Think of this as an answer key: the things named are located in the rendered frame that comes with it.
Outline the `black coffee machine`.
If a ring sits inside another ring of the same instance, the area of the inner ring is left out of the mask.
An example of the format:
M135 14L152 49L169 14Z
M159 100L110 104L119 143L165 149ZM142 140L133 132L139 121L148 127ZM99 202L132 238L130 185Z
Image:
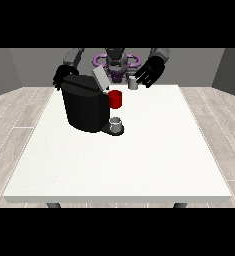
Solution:
M74 128L89 133L105 132L112 136L124 133L110 131L108 92L100 90L93 76L68 75L63 79L61 91L68 122Z

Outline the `red pod holder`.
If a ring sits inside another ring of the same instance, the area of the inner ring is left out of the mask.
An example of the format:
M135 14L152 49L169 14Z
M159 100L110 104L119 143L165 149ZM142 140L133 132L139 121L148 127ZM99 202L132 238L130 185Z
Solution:
M108 92L109 107L118 109L122 106L122 92L119 90L111 90Z

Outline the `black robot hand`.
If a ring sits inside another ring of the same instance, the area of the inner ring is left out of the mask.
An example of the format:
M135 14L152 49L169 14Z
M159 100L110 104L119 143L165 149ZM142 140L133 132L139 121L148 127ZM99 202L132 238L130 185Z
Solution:
M78 75L79 71L75 67L68 65L60 65L57 68L56 73L53 77L53 85L57 90L60 90L63 79L70 74Z
M152 56L135 73L136 82L150 88L163 74L164 69L164 60L159 56Z

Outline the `small grey coffee pod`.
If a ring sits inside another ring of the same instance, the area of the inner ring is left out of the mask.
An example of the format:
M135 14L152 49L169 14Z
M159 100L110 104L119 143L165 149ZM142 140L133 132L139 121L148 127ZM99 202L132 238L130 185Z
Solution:
M137 90L138 89L138 84L136 82L136 78L134 76L130 76L128 79L128 88L130 90Z

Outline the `pale grey machine lid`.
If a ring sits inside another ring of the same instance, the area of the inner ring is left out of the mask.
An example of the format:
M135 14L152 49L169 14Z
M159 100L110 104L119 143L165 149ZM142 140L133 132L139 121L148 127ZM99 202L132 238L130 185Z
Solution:
M105 91L110 86L110 80L108 79L102 66L98 66L91 71L101 91Z

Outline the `small grey cup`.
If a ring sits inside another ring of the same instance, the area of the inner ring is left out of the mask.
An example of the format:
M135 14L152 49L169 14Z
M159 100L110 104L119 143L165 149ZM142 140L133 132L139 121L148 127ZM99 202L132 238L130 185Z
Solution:
M110 124L110 131L113 133L118 133L122 129L122 121L119 117L112 117L109 120L109 124Z

